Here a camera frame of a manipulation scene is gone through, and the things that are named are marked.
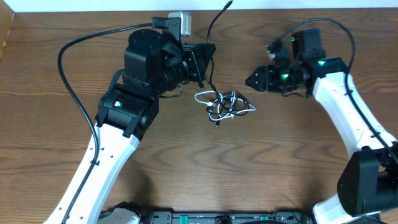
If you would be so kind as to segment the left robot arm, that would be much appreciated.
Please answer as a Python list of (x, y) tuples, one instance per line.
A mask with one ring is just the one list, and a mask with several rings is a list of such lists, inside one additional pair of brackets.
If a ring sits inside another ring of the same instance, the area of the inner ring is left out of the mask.
[(159, 112), (182, 85), (201, 83), (215, 52), (211, 42), (184, 44), (181, 34), (149, 24), (133, 27), (118, 70), (88, 118), (91, 139), (48, 223), (96, 223), (121, 169)]

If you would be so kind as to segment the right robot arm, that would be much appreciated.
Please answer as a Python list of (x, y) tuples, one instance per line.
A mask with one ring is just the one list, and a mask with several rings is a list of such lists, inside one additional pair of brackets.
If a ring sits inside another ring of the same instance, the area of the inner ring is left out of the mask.
[(290, 56), (279, 40), (269, 46), (273, 63), (257, 67), (246, 85), (260, 92), (293, 92), (305, 87), (338, 130), (349, 161), (337, 193), (313, 206), (315, 223), (353, 223), (397, 208), (397, 139), (388, 133), (358, 93), (348, 67), (327, 57), (320, 31), (292, 34)]

